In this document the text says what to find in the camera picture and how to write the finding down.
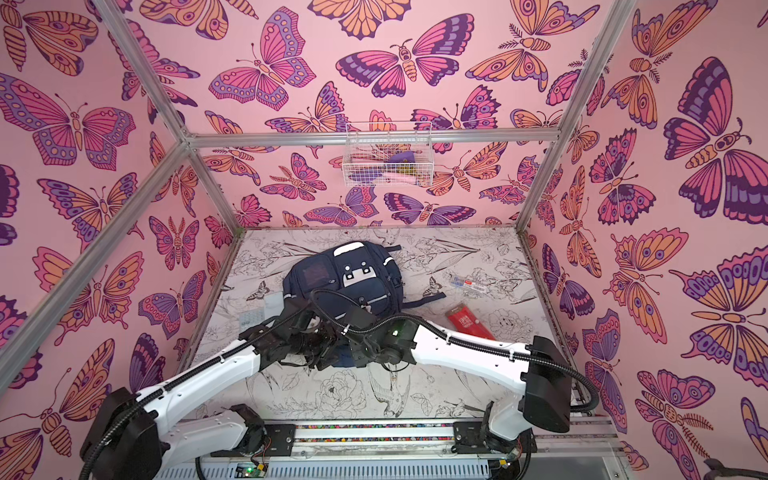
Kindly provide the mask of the white rectangular eraser case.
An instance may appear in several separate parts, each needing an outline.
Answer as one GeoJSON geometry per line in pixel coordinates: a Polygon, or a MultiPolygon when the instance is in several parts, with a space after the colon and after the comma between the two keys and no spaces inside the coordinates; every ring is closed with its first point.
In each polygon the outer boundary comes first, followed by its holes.
{"type": "Polygon", "coordinates": [[[264,321],[270,322],[272,317],[279,317],[284,307],[284,297],[282,292],[274,292],[264,297],[264,321]]]}

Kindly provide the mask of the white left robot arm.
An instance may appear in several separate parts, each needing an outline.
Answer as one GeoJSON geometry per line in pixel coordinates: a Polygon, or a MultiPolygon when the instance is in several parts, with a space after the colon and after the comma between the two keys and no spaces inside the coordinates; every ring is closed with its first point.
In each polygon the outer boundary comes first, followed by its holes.
{"type": "Polygon", "coordinates": [[[116,390],[104,400],[81,447],[80,478],[152,479],[212,452],[261,453],[268,443],[265,423],[245,404],[203,419],[186,417],[287,356],[314,360],[334,341],[319,306],[289,299],[280,315],[246,329],[202,363],[136,393],[116,390]]]}

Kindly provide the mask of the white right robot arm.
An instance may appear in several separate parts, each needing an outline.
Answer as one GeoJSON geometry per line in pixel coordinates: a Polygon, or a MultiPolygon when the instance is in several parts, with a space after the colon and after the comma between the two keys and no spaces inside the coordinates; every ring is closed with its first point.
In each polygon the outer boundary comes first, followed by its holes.
{"type": "Polygon", "coordinates": [[[594,382],[571,368],[546,337],[505,343],[405,313],[378,319],[359,307],[327,322],[371,363],[440,366],[504,386],[507,396],[492,403],[484,418],[496,439],[513,441],[532,428],[567,433],[573,413],[592,412],[600,402],[594,382]]]}

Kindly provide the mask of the navy blue student backpack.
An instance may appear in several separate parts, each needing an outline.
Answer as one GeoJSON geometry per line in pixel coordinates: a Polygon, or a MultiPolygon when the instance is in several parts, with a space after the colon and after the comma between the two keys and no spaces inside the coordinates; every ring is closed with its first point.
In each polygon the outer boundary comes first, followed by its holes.
{"type": "Polygon", "coordinates": [[[403,275],[393,256],[400,249],[364,240],[326,249],[291,267],[282,293],[286,300],[311,301],[326,323],[340,319],[352,307],[386,318],[444,299],[441,290],[406,299],[403,275]]]}

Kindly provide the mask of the grey pocket calculator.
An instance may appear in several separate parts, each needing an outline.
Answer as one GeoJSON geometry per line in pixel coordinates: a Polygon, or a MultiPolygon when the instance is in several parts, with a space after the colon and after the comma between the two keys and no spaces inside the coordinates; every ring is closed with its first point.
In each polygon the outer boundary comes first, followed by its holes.
{"type": "Polygon", "coordinates": [[[261,324],[265,320],[264,309],[257,308],[242,312],[238,316],[240,331],[245,331],[253,326],[261,324]]]}

